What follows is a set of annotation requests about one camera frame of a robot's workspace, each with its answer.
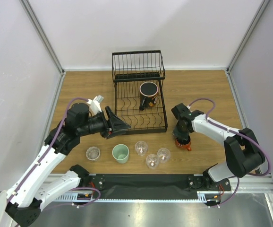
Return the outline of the black skull pattern mug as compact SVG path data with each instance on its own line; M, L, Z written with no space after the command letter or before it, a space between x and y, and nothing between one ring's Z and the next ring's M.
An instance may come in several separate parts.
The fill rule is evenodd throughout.
M140 105L139 110L143 111L146 108L155 106L158 96L158 86L153 82L144 82L139 87Z

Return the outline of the small orange black cup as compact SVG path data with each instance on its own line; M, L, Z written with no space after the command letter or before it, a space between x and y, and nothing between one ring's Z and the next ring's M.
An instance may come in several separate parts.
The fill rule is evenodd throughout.
M175 144L178 148L185 149L187 151L191 151L191 139L188 140L179 140L178 138L175 139Z

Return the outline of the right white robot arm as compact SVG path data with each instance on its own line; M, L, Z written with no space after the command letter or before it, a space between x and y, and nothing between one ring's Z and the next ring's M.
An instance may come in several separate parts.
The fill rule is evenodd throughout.
M174 106L171 111L177 120L173 130L177 147L190 151L190 134L193 132L201 133L223 145L225 161L203 172L203 186L206 189L214 190L222 180L230 177L242 178L266 161L251 129L230 128L202 111L191 111L183 103Z

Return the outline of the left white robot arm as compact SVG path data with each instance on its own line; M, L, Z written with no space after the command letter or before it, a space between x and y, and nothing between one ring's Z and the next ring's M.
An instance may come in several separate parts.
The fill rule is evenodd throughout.
M101 109L100 103L101 96L93 100L78 97L70 101L58 126L51 130L25 173L11 188L0 192L0 224L3 215L7 214L19 226L28 227L56 198L89 185L89 172L75 165L62 177L42 187L52 170L79 145L81 137L99 133L110 139L130 129L130 125L109 106Z

